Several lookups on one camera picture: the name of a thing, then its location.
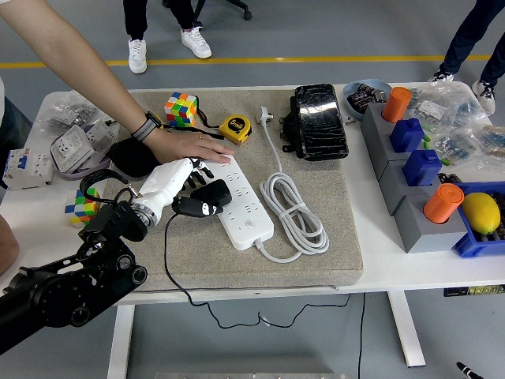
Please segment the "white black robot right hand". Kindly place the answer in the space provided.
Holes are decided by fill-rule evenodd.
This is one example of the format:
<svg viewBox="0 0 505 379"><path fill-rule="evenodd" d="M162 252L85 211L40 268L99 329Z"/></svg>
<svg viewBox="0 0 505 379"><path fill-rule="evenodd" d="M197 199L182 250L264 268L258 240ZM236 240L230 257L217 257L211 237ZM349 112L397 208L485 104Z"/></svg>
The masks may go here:
<svg viewBox="0 0 505 379"><path fill-rule="evenodd" d="M456 366L462 371L462 373L469 379L481 379L478 373L475 373L467 365L462 362L456 362Z"/></svg>

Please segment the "person's left hand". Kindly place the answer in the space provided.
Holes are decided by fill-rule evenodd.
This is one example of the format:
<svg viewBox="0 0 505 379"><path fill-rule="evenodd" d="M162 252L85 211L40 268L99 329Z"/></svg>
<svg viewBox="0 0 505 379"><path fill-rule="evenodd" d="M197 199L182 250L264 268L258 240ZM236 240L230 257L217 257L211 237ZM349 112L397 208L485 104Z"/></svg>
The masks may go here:
<svg viewBox="0 0 505 379"><path fill-rule="evenodd" d="M143 141L160 163L169 163L184 158L208 159L228 163L232 149L220 144L208 135L200 133L152 131Z"/></svg>

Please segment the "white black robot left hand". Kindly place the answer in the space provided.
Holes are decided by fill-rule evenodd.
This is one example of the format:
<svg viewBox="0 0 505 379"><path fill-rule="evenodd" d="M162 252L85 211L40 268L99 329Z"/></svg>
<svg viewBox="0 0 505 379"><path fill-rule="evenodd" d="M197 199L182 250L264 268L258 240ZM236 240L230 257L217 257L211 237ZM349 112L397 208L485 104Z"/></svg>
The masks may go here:
<svg viewBox="0 0 505 379"><path fill-rule="evenodd" d="M185 182L196 176L204 184L203 171L208 178L214 178L212 172L200 159L184 158L157 166L140 188L139 196L131 207L147 228L155 227L162 218L163 209L170 205L179 215L203 218L223 212L220 206L191 198L178 197Z"/></svg>

